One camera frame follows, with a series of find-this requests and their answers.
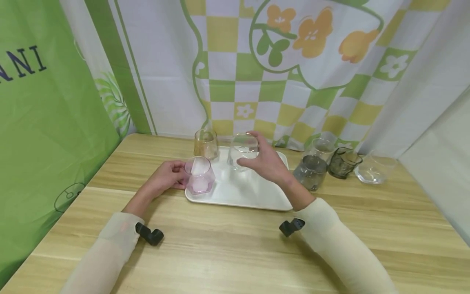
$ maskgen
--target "checkered curtain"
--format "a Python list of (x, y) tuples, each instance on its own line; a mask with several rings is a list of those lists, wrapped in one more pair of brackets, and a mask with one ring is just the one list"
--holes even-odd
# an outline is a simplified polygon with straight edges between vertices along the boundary
[(219, 136), (358, 149), (448, 0), (181, 0)]

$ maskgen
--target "forearm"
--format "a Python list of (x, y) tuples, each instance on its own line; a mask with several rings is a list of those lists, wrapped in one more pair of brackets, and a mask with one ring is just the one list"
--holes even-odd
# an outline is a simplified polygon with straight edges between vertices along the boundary
[(330, 265), (351, 293), (398, 293), (380, 261), (323, 199), (298, 211), (296, 217), (305, 221), (300, 230), (305, 241)]
[(315, 196), (310, 194), (287, 169), (281, 176), (281, 180), (277, 182), (277, 185), (282, 189), (284, 194), (286, 194), (294, 211), (304, 209), (315, 201)]
[(135, 215), (114, 214), (67, 280), (61, 294), (110, 293), (139, 238), (135, 232), (138, 222), (143, 220)]
[(147, 208), (149, 207), (150, 203), (152, 203), (152, 199), (154, 198), (152, 193), (153, 192), (150, 189), (147, 189), (145, 185), (142, 186), (134, 195), (134, 197), (132, 197), (129, 203), (127, 203), (122, 212), (143, 218)]

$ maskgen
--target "green curtain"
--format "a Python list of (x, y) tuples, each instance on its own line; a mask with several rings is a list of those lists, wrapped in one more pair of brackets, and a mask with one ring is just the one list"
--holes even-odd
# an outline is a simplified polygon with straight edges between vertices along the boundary
[(58, 0), (0, 2), (0, 288), (119, 143)]

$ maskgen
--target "white flower print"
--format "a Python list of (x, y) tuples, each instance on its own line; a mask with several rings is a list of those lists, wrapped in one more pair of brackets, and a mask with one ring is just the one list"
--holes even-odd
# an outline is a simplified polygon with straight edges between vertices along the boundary
[(388, 78), (393, 79), (397, 76), (397, 74), (404, 70), (408, 64), (408, 54), (402, 55), (400, 57), (395, 57), (393, 55), (388, 55), (385, 59), (387, 64), (380, 67), (380, 72), (388, 73)]
[(243, 4), (245, 8), (253, 7), (253, 9), (256, 11), (258, 10), (258, 8), (261, 6), (262, 3), (263, 3), (263, 0), (245, 0)]
[(237, 116), (243, 116), (244, 118), (248, 118), (248, 116), (250, 115), (250, 113), (253, 113), (254, 110), (251, 109), (251, 105), (249, 104), (246, 104), (245, 106), (237, 106)]
[(196, 75), (199, 75), (199, 71), (201, 69), (203, 69), (205, 67), (205, 64), (202, 63), (202, 62), (199, 62), (197, 65), (196, 65)]
[(344, 147), (344, 148), (349, 148), (349, 149), (352, 149), (352, 148), (353, 148), (353, 146), (351, 145), (351, 143), (346, 143), (346, 144), (344, 144), (344, 143), (338, 143), (338, 148), (343, 148), (343, 147)]

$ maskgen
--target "yellow checkered pattern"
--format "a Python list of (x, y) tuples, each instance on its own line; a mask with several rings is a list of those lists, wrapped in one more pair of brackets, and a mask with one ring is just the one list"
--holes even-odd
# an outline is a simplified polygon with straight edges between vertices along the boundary
[[(240, 30), (258, 8), (240, 0), (233, 15), (218, 16), (209, 15), (206, 0), (185, 2), (195, 23), (204, 18), (206, 24), (196, 81), (217, 134), (229, 137), (255, 129), (277, 146), (301, 150), (319, 136), (337, 146), (360, 146), (449, 0), (405, 1), (386, 20), (364, 59), (375, 59), (374, 67), (356, 74), (344, 88), (323, 90), (307, 88), (295, 70), (270, 79), (252, 54), (241, 49)], [(225, 58), (236, 69), (220, 70), (227, 76), (218, 78), (213, 65)]]

